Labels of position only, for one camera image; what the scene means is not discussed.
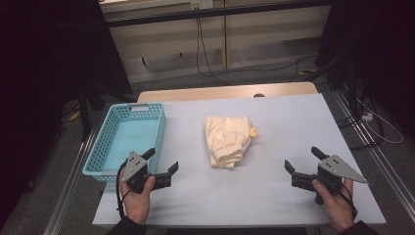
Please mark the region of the beige wooden cabinet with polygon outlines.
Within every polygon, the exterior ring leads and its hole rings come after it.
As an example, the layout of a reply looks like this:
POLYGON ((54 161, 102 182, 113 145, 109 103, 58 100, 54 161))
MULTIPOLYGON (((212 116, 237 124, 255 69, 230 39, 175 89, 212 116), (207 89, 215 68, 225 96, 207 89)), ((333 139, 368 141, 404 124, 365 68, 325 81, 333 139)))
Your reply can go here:
MULTIPOLYGON (((192 0, 99 0, 106 20, 192 10, 192 0)), ((213 9, 283 0, 213 0, 213 9)), ((115 27, 130 82, 283 63, 315 55, 330 8, 250 13, 115 27)))

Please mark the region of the wooden table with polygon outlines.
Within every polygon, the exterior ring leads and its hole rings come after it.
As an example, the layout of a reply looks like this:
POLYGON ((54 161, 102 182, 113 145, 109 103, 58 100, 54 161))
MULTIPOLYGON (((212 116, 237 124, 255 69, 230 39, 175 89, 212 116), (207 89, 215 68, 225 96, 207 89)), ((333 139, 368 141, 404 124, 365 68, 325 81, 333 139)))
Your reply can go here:
POLYGON ((258 98, 317 94, 312 82, 284 82, 220 87, 183 88, 142 92, 137 102, 178 102, 232 98, 258 98))

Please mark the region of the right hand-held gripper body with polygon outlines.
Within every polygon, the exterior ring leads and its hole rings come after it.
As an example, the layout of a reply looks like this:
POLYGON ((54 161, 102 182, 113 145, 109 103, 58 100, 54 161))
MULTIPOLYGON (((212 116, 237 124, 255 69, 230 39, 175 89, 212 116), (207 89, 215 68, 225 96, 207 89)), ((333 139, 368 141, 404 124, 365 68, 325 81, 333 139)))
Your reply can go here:
POLYGON ((322 197, 312 185, 314 179, 323 183, 333 196, 339 195, 343 197, 350 205, 352 205, 352 200, 346 197, 342 191, 344 188, 344 180, 349 179, 363 184, 367 183, 365 177, 337 155, 330 156, 328 159, 320 161, 317 165, 317 172, 315 174, 295 172, 294 175, 292 175, 293 187, 315 192, 315 202, 318 205, 323 205, 324 202, 322 197))

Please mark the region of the person's right hand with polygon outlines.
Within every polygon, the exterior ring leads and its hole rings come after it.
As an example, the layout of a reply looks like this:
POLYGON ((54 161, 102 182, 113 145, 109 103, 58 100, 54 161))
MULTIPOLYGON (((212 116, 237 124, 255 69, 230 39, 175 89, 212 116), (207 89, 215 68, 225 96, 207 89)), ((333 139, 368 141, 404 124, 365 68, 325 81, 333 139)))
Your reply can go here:
POLYGON ((354 224, 352 215, 352 207, 341 196, 333 196, 326 186, 314 179, 312 185, 317 193, 322 197, 324 208, 328 216, 329 222, 334 230, 342 233, 354 224))

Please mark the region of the teal plastic basket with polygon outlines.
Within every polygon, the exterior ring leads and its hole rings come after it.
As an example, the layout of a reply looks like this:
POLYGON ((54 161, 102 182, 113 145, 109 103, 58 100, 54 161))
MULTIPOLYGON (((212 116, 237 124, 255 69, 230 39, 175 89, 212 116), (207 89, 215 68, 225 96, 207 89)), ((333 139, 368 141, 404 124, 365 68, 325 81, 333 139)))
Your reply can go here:
POLYGON ((98 132, 87 161, 84 175, 97 181, 116 181, 120 165, 134 151, 156 153, 148 160, 149 172, 158 172, 166 117, 162 103, 112 105, 98 132))

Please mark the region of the cream garment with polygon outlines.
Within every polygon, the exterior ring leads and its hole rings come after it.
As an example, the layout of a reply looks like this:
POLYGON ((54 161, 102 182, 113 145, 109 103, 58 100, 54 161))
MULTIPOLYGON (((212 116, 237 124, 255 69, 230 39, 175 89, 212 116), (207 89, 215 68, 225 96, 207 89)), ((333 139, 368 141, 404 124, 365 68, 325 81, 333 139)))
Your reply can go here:
POLYGON ((256 137, 248 117, 206 117, 204 130, 212 167, 233 168, 256 137))

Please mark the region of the person's left hand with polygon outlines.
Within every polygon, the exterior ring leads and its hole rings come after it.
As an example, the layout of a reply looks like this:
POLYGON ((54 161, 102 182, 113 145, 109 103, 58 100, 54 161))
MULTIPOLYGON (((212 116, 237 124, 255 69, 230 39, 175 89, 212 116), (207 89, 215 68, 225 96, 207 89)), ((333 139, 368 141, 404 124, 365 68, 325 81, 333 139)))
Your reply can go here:
POLYGON ((154 188, 156 179, 150 176, 141 194, 130 192, 130 187, 122 180, 124 169, 121 170, 119 177, 119 188, 123 197, 125 215, 132 221, 144 225, 147 221, 150 205, 151 192, 154 188))

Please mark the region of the pale grey table mat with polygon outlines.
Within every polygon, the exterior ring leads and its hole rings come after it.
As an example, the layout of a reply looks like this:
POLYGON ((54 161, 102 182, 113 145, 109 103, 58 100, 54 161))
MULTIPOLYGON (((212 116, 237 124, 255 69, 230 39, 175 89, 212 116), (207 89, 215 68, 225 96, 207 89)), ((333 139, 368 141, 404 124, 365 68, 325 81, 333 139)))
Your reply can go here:
POLYGON ((313 147, 357 163, 320 94, 167 102, 159 169, 179 164, 169 188, 151 195, 154 227, 312 226, 328 222, 312 192, 295 188, 284 163, 314 173, 313 147), (209 162, 204 120, 250 119, 257 135, 232 169, 209 162))

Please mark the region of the white wall socket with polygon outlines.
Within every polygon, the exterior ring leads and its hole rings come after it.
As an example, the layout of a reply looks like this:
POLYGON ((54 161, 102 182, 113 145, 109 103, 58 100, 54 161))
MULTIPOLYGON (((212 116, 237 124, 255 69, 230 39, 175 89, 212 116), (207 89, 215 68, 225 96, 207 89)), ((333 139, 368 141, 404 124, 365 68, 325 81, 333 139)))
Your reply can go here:
POLYGON ((213 0, 192 0, 190 6, 192 10, 212 9, 213 0))

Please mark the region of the black metal stand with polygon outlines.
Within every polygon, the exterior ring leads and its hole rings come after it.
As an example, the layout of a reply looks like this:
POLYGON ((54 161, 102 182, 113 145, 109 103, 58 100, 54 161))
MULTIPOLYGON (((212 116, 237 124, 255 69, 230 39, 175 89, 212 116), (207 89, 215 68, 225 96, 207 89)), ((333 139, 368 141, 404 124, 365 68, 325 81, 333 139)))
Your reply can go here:
POLYGON ((78 102, 82 122, 82 141, 85 141, 91 132, 88 106, 91 106, 93 111, 101 111, 105 108, 105 102, 101 97, 102 94, 109 95, 122 103, 135 103, 135 100, 131 97, 123 93, 115 92, 104 85, 95 82, 82 83, 79 86, 78 94, 78 102))

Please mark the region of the aluminium floor rail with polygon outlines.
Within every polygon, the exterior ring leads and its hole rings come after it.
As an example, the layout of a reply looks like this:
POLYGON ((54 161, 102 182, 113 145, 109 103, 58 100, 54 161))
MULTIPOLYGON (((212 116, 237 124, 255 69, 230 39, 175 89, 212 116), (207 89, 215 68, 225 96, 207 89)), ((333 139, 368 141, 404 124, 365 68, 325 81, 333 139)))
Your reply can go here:
POLYGON ((69 176, 63 188, 61 195, 55 205, 52 214, 45 227, 43 235, 59 235, 65 217, 69 210, 70 202, 74 194, 78 179, 82 174, 83 166, 88 157, 88 153, 92 148, 96 137, 96 133, 91 131, 81 142, 79 151, 76 155, 74 164, 69 172, 69 176))
POLYGON ((401 139, 391 141, 378 132, 373 132, 372 127, 365 121, 351 116, 349 102, 342 92, 336 91, 332 97, 346 115, 346 123, 341 123, 340 130, 353 134, 353 137, 346 138, 346 142, 367 177, 370 189, 376 195, 383 192, 391 198, 388 201, 383 197, 379 201, 381 209, 387 209, 387 212, 404 210, 403 216, 415 224, 415 191, 412 191, 403 179, 404 171, 411 166, 411 162, 383 150, 388 146, 402 147, 403 135, 396 130, 401 139))

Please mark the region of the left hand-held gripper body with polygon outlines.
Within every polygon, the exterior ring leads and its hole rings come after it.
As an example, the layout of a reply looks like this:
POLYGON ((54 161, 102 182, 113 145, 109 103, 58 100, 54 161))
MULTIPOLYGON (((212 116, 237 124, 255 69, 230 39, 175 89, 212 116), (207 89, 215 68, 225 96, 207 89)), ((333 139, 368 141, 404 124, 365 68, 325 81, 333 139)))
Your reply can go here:
MULTIPOLYGON (((125 163, 126 166, 122 180, 133 192, 141 194, 148 177, 152 175, 149 170, 148 161, 144 160, 142 155, 138 155, 132 151, 125 163)), ((155 174, 156 182, 153 189, 158 190, 170 187, 171 176, 168 172, 155 174)))

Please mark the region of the black curtain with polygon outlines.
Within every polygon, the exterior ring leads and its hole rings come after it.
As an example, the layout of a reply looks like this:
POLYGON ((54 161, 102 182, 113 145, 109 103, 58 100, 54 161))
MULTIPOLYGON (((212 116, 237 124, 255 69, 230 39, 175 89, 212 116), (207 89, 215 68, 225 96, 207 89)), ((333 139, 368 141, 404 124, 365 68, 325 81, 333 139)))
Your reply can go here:
POLYGON ((415 0, 332 0, 315 65, 339 53, 415 138, 415 0))
POLYGON ((101 0, 0 0, 0 229, 43 164, 63 105, 131 87, 101 0))

